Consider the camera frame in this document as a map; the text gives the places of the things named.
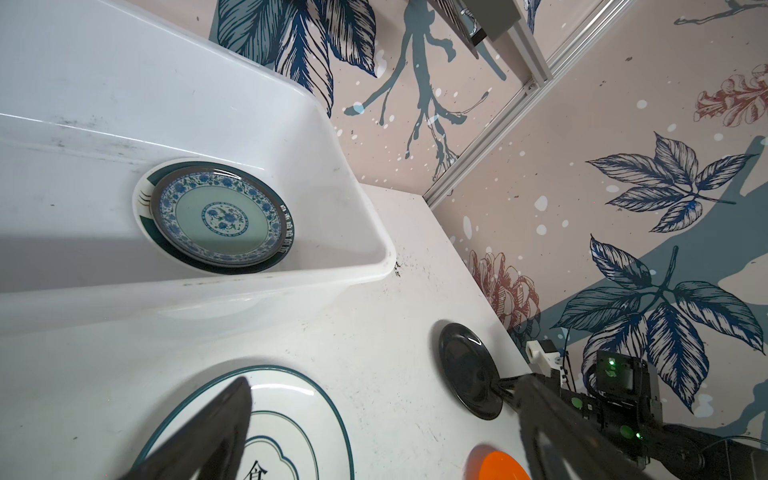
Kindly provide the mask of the black plate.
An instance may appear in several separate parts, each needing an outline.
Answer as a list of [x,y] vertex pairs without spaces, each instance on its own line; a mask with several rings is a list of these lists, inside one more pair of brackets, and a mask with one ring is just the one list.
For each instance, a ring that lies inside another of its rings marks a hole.
[[500,375],[472,330],[456,322],[446,324],[438,337],[438,359],[450,390],[467,410],[486,421],[500,415],[504,401],[493,391]]

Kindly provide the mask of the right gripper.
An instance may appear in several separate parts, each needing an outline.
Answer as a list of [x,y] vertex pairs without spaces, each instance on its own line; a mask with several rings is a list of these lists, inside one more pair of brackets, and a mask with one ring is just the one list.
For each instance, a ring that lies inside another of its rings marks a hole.
[[[565,403],[627,456],[653,456],[662,450],[658,385],[648,364],[636,357],[600,350],[587,369],[587,392],[563,392]],[[514,399],[521,376],[494,381],[494,393]]]

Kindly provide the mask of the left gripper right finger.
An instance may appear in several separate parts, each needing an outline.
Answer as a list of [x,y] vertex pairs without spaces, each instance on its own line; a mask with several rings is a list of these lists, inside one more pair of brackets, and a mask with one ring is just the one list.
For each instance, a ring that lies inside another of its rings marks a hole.
[[655,425],[638,408],[604,396],[581,397],[580,408],[535,374],[518,377],[512,406],[534,479],[646,479],[627,454],[649,457],[659,444]]

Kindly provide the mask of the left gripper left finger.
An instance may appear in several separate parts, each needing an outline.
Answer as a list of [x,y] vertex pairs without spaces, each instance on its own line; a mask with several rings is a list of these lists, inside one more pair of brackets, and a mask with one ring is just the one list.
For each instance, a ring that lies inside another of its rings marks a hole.
[[240,377],[205,405],[125,479],[234,479],[248,432],[250,385]]

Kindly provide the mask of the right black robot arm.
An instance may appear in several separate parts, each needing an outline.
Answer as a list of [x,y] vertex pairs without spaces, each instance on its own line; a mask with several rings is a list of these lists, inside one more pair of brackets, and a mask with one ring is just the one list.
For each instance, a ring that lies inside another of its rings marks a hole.
[[638,469],[659,461],[677,479],[764,479],[767,453],[744,436],[720,437],[663,420],[658,377],[640,358],[601,350],[575,393],[542,374],[490,378],[490,392],[564,440],[568,453],[592,446]]

